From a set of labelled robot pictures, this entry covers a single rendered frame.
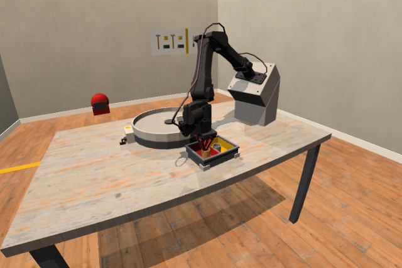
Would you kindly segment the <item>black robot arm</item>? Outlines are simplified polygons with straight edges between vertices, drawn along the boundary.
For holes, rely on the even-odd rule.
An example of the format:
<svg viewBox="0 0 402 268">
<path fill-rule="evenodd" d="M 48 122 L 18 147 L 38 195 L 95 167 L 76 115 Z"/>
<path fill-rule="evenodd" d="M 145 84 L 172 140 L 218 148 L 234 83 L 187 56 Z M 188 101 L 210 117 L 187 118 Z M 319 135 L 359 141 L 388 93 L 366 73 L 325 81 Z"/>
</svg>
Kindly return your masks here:
<svg viewBox="0 0 402 268">
<path fill-rule="evenodd" d="M 214 100 L 214 85 L 211 78 L 213 52 L 222 55 L 231 63 L 233 69 L 237 71 L 236 78 L 261 85 L 267 77 L 264 73 L 255 72 L 252 69 L 253 64 L 246 57 L 240 56 L 230 46 L 225 32 L 211 31 L 204 35 L 202 42 L 201 39 L 202 35 L 194 37 L 194 41 L 198 46 L 198 54 L 195 75 L 191 86 L 196 79 L 197 69 L 198 77 L 195 85 L 190 90 L 193 102 L 183 106 L 183 120 L 178 121 L 178 125 L 182 127 L 180 132 L 185 137 L 194 130 L 200 134 L 209 132 L 209 121 L 206 119 L 212 117 L 212 105 L 208 104 L 208 102 Z M 201 121 L 202 119 L 204 121 Z"/>
</svg>

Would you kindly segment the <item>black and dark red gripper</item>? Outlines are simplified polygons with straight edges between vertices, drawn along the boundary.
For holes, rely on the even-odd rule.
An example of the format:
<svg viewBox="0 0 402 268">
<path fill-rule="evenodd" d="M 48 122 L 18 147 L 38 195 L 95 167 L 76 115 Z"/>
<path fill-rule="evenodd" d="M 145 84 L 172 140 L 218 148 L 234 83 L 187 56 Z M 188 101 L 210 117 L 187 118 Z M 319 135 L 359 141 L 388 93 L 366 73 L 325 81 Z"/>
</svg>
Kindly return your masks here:
<svg viewBox="0 0 402 268">
<path fill-rule="evenodd" d="M 198 143 L 200 144 L 200 147 L 203 148 L 204 151 L 208 150 L 211 142 L 214 140 L 214 138 L 217 135 L 217 131 L 215 131 L 212 128 L 212 118 L 209 118 L 206 120 L 209 121 L 209 132 L 200 134 L 196 130 L 193 131 Z M 208 141 L 208 139 L 209 139 L 209 141 Z M 204 143 L 204 141 L 205 141 L 205 143 Z"/>
</svg>

